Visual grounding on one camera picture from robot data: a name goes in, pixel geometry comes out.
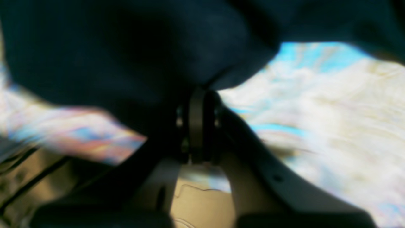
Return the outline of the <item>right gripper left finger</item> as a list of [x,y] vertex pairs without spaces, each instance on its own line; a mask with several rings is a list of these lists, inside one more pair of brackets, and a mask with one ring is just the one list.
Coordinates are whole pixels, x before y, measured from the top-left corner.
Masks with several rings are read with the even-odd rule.
[[121,165],[59,200],[41,206],[32,228],[172,228],[169,215],[183,164],[204,155],[204,100],[197,88],[177,116]]

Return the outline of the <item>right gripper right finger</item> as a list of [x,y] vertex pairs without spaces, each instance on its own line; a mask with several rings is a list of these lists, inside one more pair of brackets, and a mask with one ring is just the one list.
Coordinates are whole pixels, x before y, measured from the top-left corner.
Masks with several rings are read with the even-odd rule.
[[204,158],[225,172],[236,228],[375,228],[365,210],[309,183],[284,165],[250,127],[222,103],[204,95]]

